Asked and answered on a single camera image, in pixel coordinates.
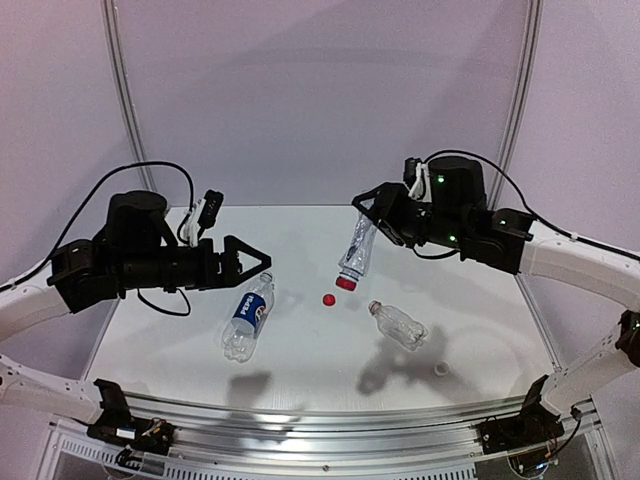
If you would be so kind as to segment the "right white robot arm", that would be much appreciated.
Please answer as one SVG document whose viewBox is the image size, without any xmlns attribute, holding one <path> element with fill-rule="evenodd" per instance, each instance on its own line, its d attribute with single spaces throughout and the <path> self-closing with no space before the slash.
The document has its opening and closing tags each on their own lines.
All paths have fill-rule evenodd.
<svg viewBox="0 0 640 480">
<path fill-rule="evenodd" d="M 402 183 L 355 196 L 353 206 L 392 243 L 432 243 L 510 274 L 539 276 L 608 298 L 624 307 L 618 326 L 561 372 L 532 385 L 524 412 L 556 419 L 579 401 L 639 366 L 639 262 L 545 226 L 514 209 L 491 211 L 483 188 L 434 184 L 431 198 L 410 197 Z"/>
</svg>

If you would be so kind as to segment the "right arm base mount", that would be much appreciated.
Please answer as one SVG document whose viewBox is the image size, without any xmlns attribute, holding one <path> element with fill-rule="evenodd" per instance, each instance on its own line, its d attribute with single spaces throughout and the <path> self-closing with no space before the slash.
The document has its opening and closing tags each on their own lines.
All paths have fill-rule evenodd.
<svg viewBox="0 0 640 480">
<path fill-rule="evenodd" d="M 485 455 L 558 440 L 565 433 L 560 415 L 541 404 L 548 379 L 543 375 L 532 384 L 517 414 L 487 419 L 476 426 Z"/>
</svg>

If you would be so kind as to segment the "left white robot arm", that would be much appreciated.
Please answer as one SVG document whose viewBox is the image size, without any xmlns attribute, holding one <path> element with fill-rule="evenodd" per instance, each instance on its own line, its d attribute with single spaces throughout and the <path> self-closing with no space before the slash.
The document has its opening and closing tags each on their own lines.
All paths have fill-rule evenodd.
<svg viewBox="0 0 640 480">
<path fill-rule="evenodd" d="M 50 319 L 77 314 L 130 290 L 234 288 L 271 267 L 269 255 L 234 236 L 216 252 L 210 239 L 196 247 L 155 246 L 126 251 L 78 240 L 42 267 L 1 288 L 1 337 L 8 339 Z M 1 402 L 76 420 L 118 427 L 130 421 L 118 384 L 76 381 L 1 358 Z"/>
</svg>

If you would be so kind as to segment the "Pepsi label plastic bottle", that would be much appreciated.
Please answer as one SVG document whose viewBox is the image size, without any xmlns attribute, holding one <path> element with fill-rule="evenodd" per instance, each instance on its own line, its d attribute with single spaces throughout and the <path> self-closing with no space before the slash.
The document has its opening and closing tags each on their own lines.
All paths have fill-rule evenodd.
<svg viewBox="0 0 640 480">
<path fill-rule="evenodd" d="M 221 347 L 227 360 L 245 363 L 253 356 L 262 325 L 274 303 L 274 275 L 265 271 L 250 282 L 223 331 Z"/>
</svg>

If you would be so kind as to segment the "crushed bottle red cap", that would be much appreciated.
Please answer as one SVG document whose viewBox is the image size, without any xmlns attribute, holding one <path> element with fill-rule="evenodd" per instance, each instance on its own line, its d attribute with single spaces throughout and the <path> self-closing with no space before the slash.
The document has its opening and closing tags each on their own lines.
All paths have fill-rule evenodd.
<svg viewBox="0 0 640 480">
<path fill-rule="evenodd" d="M 377 229 L 373 222 L 360 213 L 348 248 L 338 262 L 336 286 L 353 292 L 361 279 L 367 276 L 372 259 Z"/>
</svg>

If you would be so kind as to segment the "white bottle cap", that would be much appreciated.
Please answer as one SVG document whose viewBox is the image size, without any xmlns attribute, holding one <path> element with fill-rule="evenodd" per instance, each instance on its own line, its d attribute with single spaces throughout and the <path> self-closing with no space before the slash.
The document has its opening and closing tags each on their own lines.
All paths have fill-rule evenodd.
<svg viewBox="0 0 640 480">
<path fill-rule="evenodd" d="M 446 376 L 450 371 L 449 364 L 446 362 L 438 362 L 434 365 L 434 373 L 438 377 Z"/>
</svg>

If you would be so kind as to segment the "clear bottle red cap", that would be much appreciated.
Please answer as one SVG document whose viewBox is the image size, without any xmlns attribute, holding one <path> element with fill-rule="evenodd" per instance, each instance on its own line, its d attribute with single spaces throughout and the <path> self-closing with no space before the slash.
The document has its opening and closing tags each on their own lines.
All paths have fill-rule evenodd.
<svg viewBox="0 0 640 480">
<path fill-rule="evenodd" d="M 392 305 L 374 300 L 368 306 L 379 332 L 408 351 L 415 351 L 424 344 L 428 329 L 411 316 Z"/>
</svg>

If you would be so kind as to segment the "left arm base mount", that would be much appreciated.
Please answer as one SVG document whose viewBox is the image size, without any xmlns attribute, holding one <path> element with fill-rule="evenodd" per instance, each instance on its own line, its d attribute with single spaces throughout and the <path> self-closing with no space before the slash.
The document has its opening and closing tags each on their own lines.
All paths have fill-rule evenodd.
<svg viewBox="0 0 640 480">
<path fill-rule="evenodd" d="M 173 424 L 158 417 L 133 416 L 123 391 L 114 382 L 98 379 L 94 385 L 100 393 L 100 415 L 88 425 L 87 435 L 122 448 L 114 460 L 117 466 L 139 470 L 144 453 L 168 455 L 176 430 Z"/>
</svg>

